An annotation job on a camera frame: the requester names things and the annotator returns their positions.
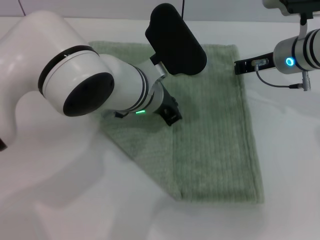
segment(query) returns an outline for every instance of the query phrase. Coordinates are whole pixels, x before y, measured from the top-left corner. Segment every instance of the green towel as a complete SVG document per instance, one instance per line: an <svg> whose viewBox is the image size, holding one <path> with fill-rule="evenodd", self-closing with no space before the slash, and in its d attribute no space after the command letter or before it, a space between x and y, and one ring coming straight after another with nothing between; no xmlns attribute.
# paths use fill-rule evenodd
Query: green towel
<svg viewBox="0 0 320 240"><path fill-rule="evenodd" d="M139 64L154 54L146 44L95 41L100 54ZM204 45L206 68L196 76L163 80L183 117L167 126L157 114L120 119L98 109L94 116L151 178L176 200L264 201L262 178L243 80L234 74L234 45Z"/></svg>

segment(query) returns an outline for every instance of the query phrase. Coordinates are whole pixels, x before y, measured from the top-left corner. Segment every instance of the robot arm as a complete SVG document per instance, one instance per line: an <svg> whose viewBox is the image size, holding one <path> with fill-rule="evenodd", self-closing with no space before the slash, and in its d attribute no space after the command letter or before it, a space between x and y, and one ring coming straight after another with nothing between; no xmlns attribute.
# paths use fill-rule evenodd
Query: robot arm
<svg viewBox="0 0 320 240"><path fill-rule="evenodd" d="M69 117L103 105L120 118L146 111L160 114L169 126L182 119L177 102L160 82L166 76L163 65L173 75L194 75L206 66L206 54L170 4L152 12L146 37L155 55L132 66L97 54L55 13L22 18L0 40L0 151L14 142L16 105L30 91L39 91Z"/></svg>

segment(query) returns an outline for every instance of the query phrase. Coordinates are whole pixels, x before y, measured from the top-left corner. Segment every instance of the silver cylinder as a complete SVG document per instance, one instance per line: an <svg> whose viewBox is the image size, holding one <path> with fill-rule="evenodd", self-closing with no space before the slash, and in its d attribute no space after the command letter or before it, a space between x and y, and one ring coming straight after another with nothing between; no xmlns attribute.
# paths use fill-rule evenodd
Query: silver cylinder
<svg viewBox="0 0 320 240"><path fill-rule="evenodd" d="M283 74L320 69L320 31L309 32L305 38L292 37L279 42L273 51L275 67Z"/></svg>

